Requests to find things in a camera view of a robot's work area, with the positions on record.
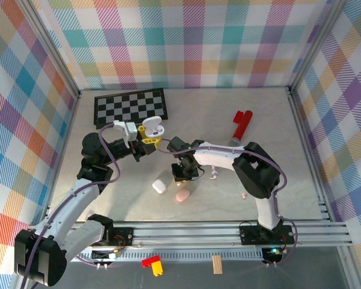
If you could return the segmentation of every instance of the plaid wall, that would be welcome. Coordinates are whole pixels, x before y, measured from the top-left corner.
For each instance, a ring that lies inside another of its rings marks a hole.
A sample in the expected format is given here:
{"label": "plaid wall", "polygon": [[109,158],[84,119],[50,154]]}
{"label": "plaid wall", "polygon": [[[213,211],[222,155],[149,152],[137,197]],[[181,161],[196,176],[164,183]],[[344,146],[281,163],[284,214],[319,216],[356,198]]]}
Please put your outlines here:
{"label": "plaid wall", "polygon": [[361,0],[348,1],[298,92],[327,195],[361,265]]}
{"label": "plaid wall", "polygon": [[285,86],[330,2],[34,0],[84,89]]}
{"label": "plaid wall", "polygon": [[73,103],[15,0],[1,0],[0,288],[11,281],[14,237],[40,217]]}

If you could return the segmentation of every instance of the purple cable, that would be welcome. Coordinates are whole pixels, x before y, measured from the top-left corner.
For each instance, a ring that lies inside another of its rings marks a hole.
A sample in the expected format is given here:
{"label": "purple cable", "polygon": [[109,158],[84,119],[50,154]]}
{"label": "purple cable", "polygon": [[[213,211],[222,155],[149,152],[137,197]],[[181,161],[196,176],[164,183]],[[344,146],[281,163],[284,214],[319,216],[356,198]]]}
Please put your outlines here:
{"label": "purple cable", "polygon": [[[162,138],[162,140],[164,141],[170,141],[169,139],[167,138]],[[279,213],[279,210],[278,210],[278,201],[277,201],[277,193],[281,190],[283,190],[287,183],[288,183],[288,177],[286,176],[286,174],[284,173],[284,171],[280,168],[280,166],[278,166],[275,162],[269,160],[268,158],[265,158],[264,156],[262,155],[259,155],[255,152],[251,152],[251,151],[247,151],[245,149],[226,149],[226,148],[220,148],[220,147],[217,147],[217,146],[198,146],[196,148],[190,148],[190,149],[185,149],[184,151],[179,151],[179,152],[166,152],[162,149],[158,149],[158,151],[162,152],[162,153],[165,153],[165,154],[171,154],[171,155],[179,155],[179,154],[182,154],[182,153],[185,153],[185,152],[192,152],[192,151],[200,151],[200,150],[203,150],[203,149],[207,149],[207,150],[213,150],[213,151],[220,151],[220,152],[232,152],[233,154],[234,153],[237,153],[237,154],[241,154],[241,153],[245,153],[245,154],[249,154],[249,155],[252,155],[254,157],[257,157],[259,159],[261,159],[262,161],[270,164],[271,166],[273,166],[276,170],[278,170],[278,172],[282,175],[282,178],[283,178],[283,184],[277,188],[275,191],[274,191],[274,209],[276,210],[276,214],[277,216],[279,216],[282,220],[284,221],[288,221],[290,223],[292,223],[293,225],[293,228],[294,228],[294,244],[293,244],[293,247],[292,249],[290,250],[289,254],[287,256],[285,256],[284,259],[282,259],[280,263],[282,262],[285,262],[286,259],[289,258],[290,255],[292,255],[293,251],[295,250],[295,248],[297,247],[297,242],[298,242],[298,230],[297,230],[297,226],[295,225],[295,223],[290,220],[290,219],[287,219],[287,218],[284,218],[280,215]]]}
{"label": "purple cable", "polygon": [[31,264],[33,262],[33,259],[35,257],[35,253],[36,253],[36,250],[37,250],[37,247],[39,246],[44,234],[46,233],[46,231],[48,230],[49,228],[49,225],[54,221],[54,218],[56,217],[56,215],[61,211],[61,209],[73,198],[75,197],[78,193],[80,193],[81,191],[85,190],[86,188],[89,188],[91,187],[92,185],[105,185],[105,184],[110,184],[110,183],[113,183],[113,182],[116,182],[119,178],[120,178],[120,168],[118,166],[118,164],[116,163],[116,160],[114,158],[114,156],[112,155],[112,153],[110,152],[110,150],[108,149],[104,139],[103,139],[103,132],[104,130],[106,130],[107,128],[111,128],[113,127],[114,124],[111,123],[109,125],[106,125],[104,126],[100,131],[99,131],[99,141],[100,143],[102,144],[104,150],[106,151],[106,153],[108,154],[108,156],[110,157],[111,161],[113,162],[115,168],[116,168],[116,171],[117,171],[117,176],[110,180],[110,181],[101,181],[101,182],[91,182],[87,185],[84,185],[82,186],[81,188],[78,188],[76,191],[73,192],[73,194],[70,194],[67,199],[65,199],[57,208],[56,210],[54,211],[54,213],[50,216],[50,217],[47,217],[48,221],[47,221],[47,225],[44,226],[42,232],[40,233],[40,235],[37,237],[36,241],[35,241],[35,244],[33,245],[32,247],[32,250],[31,250],[31,253],[29,255],[29,258],[28,258],[28,262],[27,262],[27,265],[25,267],[25,271],[24,271],[24,276],[23,276],[23,281],[22,281],[22,285],[20,286],[20,289],[24,289],[25,288],[25,284],[26,284],[26,280],[28,278],[28,275],[29,275],[29,271],[31,271]]}

